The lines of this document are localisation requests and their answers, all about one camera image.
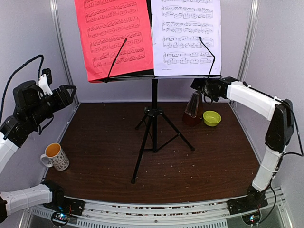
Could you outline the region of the red sheet music page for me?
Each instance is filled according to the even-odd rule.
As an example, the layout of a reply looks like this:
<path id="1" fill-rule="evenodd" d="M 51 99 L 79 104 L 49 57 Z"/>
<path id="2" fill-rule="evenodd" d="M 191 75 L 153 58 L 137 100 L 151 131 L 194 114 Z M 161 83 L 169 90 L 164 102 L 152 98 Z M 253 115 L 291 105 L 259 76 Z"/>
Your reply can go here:
<path id="1" fill-rule="evenodd" d="M 153 69 L 145 0 L 76 0 L 75 8 L 90 83 Z"/>

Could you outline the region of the black music stand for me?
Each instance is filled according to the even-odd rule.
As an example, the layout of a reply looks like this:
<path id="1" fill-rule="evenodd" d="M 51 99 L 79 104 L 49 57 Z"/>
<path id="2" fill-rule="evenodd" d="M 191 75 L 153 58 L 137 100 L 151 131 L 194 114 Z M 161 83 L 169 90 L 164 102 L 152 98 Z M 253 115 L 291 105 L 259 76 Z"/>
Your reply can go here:
<path id="1" fill-rule="evenodd" d="M 151 24 L 151 32 L 152 32 L 152 14 L 151 14 L 151 1 L 146 1 L 148 5 L 148 12 L 149 12 L 149 18 L 150 18 L 150 24 Z M 153 75 L 152 79 L 152 106 L 148 108 L 145 111 L 145 116 L 142 119 L 143 122 L 147 123 L 146 130 L 145 130 L 145 136 L 150 136 L 152 138 L 152 151 L 156 152 L 158 151 L 159 147 L 157 145 L 157 118 L 158 116 L 164 116 L 164 112 L 158 107 L 158 80 L 157 78 L 159 76 L 155 76 L 154 69 L 148 70 L 151 71 Z M 104 80 L 101 80 L 103 82 L 108 82 L 111 79 L 114 79 L 116 76 L 108 77 Z M 215 77 L 215 76 L 203 76 L 206 78 Z"/>

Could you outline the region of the white sheet music page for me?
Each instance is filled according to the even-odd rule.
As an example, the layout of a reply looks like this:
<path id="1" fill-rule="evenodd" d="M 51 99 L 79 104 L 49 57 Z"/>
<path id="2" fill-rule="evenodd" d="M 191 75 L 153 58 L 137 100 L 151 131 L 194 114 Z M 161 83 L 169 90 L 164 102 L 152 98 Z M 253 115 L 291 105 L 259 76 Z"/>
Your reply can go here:
<path id="1" fill-rule="evenodd" d="M 219 0 L 152 0 L 155 76 L 221 74 Z"/>

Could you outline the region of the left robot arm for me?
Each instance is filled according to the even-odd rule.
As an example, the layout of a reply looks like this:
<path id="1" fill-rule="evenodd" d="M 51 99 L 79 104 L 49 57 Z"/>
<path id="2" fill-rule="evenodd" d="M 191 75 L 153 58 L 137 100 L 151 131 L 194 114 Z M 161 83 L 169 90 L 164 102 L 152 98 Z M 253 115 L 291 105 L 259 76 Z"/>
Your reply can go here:
<path id="1" fill-rule="evenodd" d="M 24 144 L 32 132 L 41 133 L 41 123 L 53 119 L 54 113 L 72 104 L 76 93 L 74 85 L 61 85 L 45 92 L 36 82 L 24 82 L 13 89 L 15 109 L 0 127 L 0 168 L 3 170 L 10 158 Z M 68 207 L 64 190 L 53 181 L 35 187 L 0 193 L 0 220 L 4 221 L 16 211 L 39 204 L 49 204 L 58 211 Z"/>

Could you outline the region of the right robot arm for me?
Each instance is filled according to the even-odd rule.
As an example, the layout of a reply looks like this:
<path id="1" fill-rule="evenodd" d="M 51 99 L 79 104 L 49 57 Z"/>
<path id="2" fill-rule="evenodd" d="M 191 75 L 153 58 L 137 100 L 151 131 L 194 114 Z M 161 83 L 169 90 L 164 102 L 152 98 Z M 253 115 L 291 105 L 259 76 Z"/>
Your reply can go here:
<path id="1" fill-rule="evenodd" d="M 265 136 L 264 158 L 248 189 L 249 195 L 243 201 L 246 209 L 254 209 L 261 203 L 261 194 L 265 192 L 277 172 L 277 167 L 294 133 L 292 102 L 267 95 L 233 77 L 194 79 L 191 88 L 203 93 L 214 102 L 224 98 L 244 105 L 270 122 Z"/>

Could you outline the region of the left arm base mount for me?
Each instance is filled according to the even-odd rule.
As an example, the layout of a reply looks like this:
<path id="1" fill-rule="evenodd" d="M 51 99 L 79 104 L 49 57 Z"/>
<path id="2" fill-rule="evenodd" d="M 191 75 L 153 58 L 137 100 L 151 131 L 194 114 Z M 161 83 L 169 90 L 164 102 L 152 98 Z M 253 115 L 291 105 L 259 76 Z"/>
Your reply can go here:
<path id="1" fill-rule="evenodd" d="M 83 200 L 65 197 L 64 189 L 53 181 L 44 181 L 42 184 L 46 185 L 52 193 L 51 202 L 43 204 L 43 207 L 54 211 L 51 222 L 55 226 L 61 228 L 67 225 L 70 219 L 82 215 L 85 207 Z"/>

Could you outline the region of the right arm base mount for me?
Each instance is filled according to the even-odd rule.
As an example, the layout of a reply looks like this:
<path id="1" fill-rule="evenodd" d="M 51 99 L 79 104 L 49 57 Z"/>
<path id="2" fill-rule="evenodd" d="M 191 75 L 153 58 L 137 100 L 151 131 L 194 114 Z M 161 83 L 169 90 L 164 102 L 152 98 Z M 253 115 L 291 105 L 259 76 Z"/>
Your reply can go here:
<path id="1" fill-rule="evenodd" d="M 246 196 L 227 201 L 230 215 L 256 211 L 243 216 L 243 221 L 247 225 L 258 225 L 262 221 L 261 208 L 267 205 L 266 191 L 258 191 L 252 186 L 247 189 Z"/>

